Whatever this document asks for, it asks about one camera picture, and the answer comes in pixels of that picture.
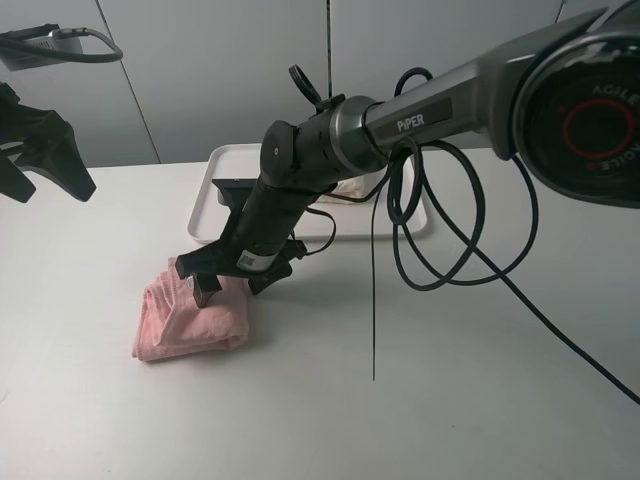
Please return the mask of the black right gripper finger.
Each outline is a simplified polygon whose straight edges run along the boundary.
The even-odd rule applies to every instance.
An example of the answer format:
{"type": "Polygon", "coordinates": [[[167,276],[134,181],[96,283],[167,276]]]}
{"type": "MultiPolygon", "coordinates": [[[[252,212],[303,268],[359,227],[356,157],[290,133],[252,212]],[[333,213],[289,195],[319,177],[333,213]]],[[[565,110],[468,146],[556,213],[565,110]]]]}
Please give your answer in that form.
{"type": "Polygon", "coordinates": [[[205,308],[211,298],[221,291],[221,283],[216,275],[196,274],[193,283],[193,297],[198,308],[205,308]]]}
{"type": "Polygon", "coordinates": [[[258,295],[274,283],[289,277],[293,270],[289,262],[273,265],[269,270],[252,276],[248,287],[253,295],[258,295]]]}

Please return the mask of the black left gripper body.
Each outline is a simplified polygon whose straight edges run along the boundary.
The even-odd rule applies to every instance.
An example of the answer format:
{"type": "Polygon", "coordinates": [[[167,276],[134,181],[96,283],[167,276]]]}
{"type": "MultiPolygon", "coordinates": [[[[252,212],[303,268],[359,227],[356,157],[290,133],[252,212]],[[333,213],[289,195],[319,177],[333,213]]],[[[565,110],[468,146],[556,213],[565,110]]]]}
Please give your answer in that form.
{"type": "Polygon", "coordinates": [[[20,97],[1,83],[1,144],[21,143],[25,149],[47,149],[65,139],[65,121],[54,110],[22,105],[20,97]]]}

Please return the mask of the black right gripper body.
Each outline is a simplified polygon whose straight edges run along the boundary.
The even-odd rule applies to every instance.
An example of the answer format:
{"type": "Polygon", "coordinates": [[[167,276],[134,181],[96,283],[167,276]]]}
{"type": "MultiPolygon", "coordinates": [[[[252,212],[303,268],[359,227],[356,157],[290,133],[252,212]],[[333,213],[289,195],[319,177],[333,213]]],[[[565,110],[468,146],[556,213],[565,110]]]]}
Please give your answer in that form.
{"type": "Polygon", "coordinates": [[[290,234],[306,210],[306,195],[255,184],[234,233],[176,258],[178,276],[251,278],[273,265],[301,259],[306,247],[290,234]]]}

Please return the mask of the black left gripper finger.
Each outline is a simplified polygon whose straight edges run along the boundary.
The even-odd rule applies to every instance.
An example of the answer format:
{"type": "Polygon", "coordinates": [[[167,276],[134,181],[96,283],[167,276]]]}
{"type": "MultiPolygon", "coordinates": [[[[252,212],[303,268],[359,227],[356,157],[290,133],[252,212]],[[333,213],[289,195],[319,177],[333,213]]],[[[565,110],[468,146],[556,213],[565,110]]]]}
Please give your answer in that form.
{"type": "Polygon", "coordinates": [[[0,159],[0,193],[20,203],[27,203],[35,185],[7,157],[0,159]]]}
{"type": "Polygon", "coordinates": [[[43,137],[35,145],[29,167],[81,202],[87,202],[96,191],[79,153],[72,127],[64,127],[53,136],[43,137]]]}

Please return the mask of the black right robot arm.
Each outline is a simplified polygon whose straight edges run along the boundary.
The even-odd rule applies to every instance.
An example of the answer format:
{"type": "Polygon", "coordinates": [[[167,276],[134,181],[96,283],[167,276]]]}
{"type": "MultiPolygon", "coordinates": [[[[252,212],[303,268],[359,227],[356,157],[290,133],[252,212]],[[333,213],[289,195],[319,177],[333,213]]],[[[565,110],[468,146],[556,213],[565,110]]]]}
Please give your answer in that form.
{"type": "Polygon", "coordinates": [[[304,245],[290,235],[305,210],[346,179],[382,170],[394,154],[478,132],[503,160],[519,156],[554,191],[583,202],[639,204],[639,5],[600,8],[544,27],[388,101],[321,99],[305,122],[273,123],[254,181],[222,180],[230,215],[220,238],[180,255],[198,305],[221,277],[253,293],[289,276],[304,245]]]}

